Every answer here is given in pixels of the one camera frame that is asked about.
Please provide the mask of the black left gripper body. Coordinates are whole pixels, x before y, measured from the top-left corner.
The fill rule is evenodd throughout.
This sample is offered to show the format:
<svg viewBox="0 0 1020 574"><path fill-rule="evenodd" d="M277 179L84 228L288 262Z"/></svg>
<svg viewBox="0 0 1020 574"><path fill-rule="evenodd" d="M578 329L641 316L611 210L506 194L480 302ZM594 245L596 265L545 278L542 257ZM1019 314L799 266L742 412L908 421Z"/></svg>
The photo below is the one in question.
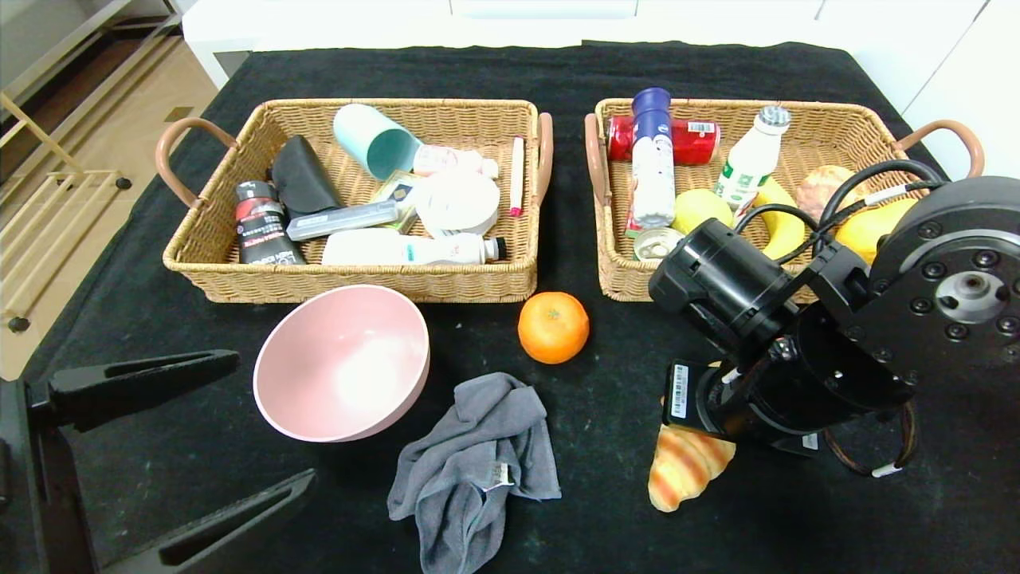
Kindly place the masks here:
<svg viewBox="0 0 1020 574"><path fill-rule="evenodd" d="M2 571L97 573L72 447L48 404L2 381Z"/></svg>

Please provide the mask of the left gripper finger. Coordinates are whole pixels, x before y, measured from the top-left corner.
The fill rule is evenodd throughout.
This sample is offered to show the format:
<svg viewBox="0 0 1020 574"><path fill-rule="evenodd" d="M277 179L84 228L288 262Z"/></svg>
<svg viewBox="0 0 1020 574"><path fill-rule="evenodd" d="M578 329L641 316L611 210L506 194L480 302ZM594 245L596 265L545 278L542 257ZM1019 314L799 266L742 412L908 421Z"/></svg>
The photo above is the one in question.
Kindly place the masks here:
<svg viewBox="0 0 1020 574"><path fill-rule="evenodd" d="M138 552L107 564L104 573L226 573L266 544L307 504L317 472L306 469L260 493L194 520Z"/></svg>
<svg viewBox="0 0 1020 574"><path fill-rule="evenodd" d="M29 421L40 427L73 426L88 432L225 378L239 363L239 352L210 349L66 368L32 396Z"/></svg>

